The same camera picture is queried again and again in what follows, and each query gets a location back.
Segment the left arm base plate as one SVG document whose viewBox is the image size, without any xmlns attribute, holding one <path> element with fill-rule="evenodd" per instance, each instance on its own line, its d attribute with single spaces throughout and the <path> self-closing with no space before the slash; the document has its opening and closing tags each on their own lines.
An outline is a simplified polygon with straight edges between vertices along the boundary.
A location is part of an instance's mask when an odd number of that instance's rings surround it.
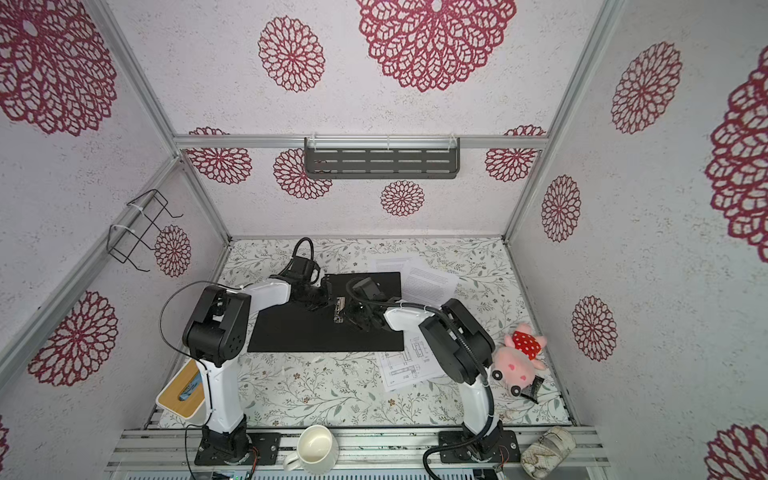
<svg viewBox="0 0 768 480">
<path fill-rule="evenodd" d="M 207 430 L 193 464 L 195 466 L 275 465 L 279 452 L 279 433 L 223 434 Z"/>
</svg>

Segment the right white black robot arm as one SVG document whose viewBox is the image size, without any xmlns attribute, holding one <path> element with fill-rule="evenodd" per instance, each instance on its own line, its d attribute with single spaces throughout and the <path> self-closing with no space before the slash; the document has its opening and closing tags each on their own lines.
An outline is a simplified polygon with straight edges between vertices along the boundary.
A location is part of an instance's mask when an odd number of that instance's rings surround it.
<svg viewBox="0 0 768 480">
<path fill-rule="evenodd" d="M 464 420 L 460 439 L 440 441 L 422 455 L 427 475 L 438 475 L 429 458 L 437 453 L 467 452 L 488 460 L 503 438 L 503 426 L 495 408 L 490 370 L 495 343 L 461 301 L 451 298 L 440 307 L 388 298 L 370 277 L 356 277 L 345 285 L 346 317 L 392 331 L 419 331 L 443 372 L 459 385 Z"/>
</svg>

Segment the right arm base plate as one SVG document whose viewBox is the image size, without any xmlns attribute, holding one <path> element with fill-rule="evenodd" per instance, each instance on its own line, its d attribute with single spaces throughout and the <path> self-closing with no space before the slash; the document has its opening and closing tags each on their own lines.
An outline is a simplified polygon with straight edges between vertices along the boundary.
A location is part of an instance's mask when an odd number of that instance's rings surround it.
<svg viewBox="0 0 768 480">
<path fill-rule="evenodd" d="M 515 433 L 504 430 L 500 434 L 487 436 L 469 446 L 442 451 L 439 456 L 444 464 L 519 463 L 521 448 Z"/>
</svg>

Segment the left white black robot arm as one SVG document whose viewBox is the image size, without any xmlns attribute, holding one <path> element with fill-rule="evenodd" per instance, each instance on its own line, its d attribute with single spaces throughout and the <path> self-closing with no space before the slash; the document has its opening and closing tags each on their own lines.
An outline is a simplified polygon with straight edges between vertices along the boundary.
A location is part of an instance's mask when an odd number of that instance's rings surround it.
<svg viewBox="0 0 768 480">
<path fill-rule="evenodd" d="M 239 403 L 240 360 L 251 316 L 269 308 L 294 304 L 308 311 L 328 306 L 313 241 L 295 244 L 288 264 L 266 280 L 243 287 L 200 280 L 204 287 L 182 333 L 186 348 L 174 350 L 190 358 L 201 376 L 207 417 L 198 426 L 202 438 L 192 465 L 239 465 L 256 460 L 247 433 L 247 415 Z"/>
</svg>

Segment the red black file folder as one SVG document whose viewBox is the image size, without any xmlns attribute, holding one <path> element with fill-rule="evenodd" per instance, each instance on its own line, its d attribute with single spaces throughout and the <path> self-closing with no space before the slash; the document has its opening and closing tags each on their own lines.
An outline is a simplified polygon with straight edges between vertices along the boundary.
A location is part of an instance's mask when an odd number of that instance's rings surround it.
<svg viewBox="0 0 768 480">
<path fill-rule="evenodd" d="M 297 302 L 273 306 L 255 317 L 247 351 L 249 353 L 401 352 L 401 332 L 372 326 L 365 331 L 349 320 L 335 319 L 336 299 L 346 293 L 345 285 L 364 275 L 330 275 L 333 293 L 329 304 L 310 311 Z"/>
</svg>

